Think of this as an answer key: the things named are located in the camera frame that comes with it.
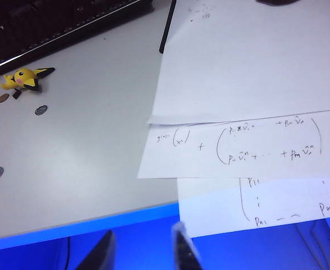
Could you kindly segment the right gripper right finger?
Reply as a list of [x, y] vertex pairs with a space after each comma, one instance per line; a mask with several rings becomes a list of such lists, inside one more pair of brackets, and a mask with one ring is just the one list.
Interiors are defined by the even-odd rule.
[[173, 241], [174, 269], [203, 269], [199, 261], [199, 253], [192, 239], [187, 235], [183, 222], [177, 222], [171, 229]]

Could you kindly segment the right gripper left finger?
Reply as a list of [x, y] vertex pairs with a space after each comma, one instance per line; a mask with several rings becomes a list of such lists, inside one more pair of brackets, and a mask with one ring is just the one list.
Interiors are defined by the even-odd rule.
[[112, 270], [115, 267], [116, 238], [107, 231], [76, 269]]

